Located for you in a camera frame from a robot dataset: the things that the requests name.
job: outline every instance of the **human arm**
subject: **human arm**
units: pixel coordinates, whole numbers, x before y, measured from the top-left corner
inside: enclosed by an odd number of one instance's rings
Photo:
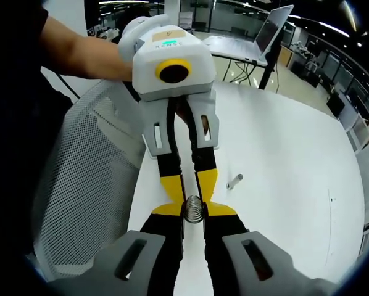
[[[39,39],[47,68],[64,75],[108,80],[132,80],[132,64],[124,62],[117,45],[84,37],[48,17]]]

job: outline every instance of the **laptop screen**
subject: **laptop screen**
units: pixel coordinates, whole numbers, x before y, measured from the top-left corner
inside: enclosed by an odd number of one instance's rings
[[[274,41],[277,32],[282,29],[292,9],[293,5],[289,5],[271,10],[255,39],[255,43],[260,48],[260,54],[263,54]]]

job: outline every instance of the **sticker label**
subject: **sticker label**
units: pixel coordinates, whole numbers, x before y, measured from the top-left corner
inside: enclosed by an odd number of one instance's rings
[[[186,36],[186,32],[184,30],[164,31],[164,32],[154,34],[153,42],[173,39],[173,38],[179,38],[179,37],[185,37],[185,36]]]

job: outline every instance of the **desk leg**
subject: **desk leg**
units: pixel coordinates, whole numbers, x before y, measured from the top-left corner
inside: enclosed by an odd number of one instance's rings
[[[263,77],[261,78],[259,89],[265,89],[267,86],[268,80],[270,79],[271,72],[275,67],[275,64],[278,60],[279,53],[281,52],[281,41],[283,38],[283,30],[280,31],[278,36],[276,37],[275,41],[271,46],[271,51],[265,56],[268,64],[264,69]]]

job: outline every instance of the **black sleeve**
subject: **black sleeve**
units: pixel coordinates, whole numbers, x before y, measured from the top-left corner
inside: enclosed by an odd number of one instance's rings
[[[48,12],[42,7],[40,0],[13,1],[4,26],[34,43],[38,42],[47,19]]]

